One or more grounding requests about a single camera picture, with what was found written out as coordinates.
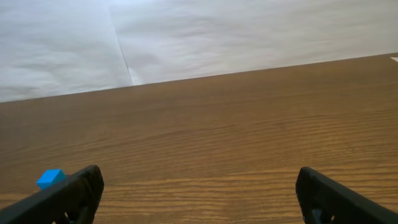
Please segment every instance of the white backdrop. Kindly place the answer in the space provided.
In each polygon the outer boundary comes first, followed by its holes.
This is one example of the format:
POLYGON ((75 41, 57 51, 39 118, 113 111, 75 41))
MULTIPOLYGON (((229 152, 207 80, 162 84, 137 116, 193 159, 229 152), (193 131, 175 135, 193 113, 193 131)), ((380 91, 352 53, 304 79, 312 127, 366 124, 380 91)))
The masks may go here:
POLYGON ((396 0, 15 0, 0 9, 0 101, 398 52, 396 0))

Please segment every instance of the wooden table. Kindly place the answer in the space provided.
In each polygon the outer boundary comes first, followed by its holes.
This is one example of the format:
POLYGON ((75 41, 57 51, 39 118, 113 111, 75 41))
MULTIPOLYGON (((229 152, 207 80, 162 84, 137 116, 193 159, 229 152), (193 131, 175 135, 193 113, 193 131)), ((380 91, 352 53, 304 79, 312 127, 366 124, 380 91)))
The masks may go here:
POLYGON ((2 103, 0 207, 98 164, 95 223, 303 223, 310 166, 398 212, 393 56, 2 103))

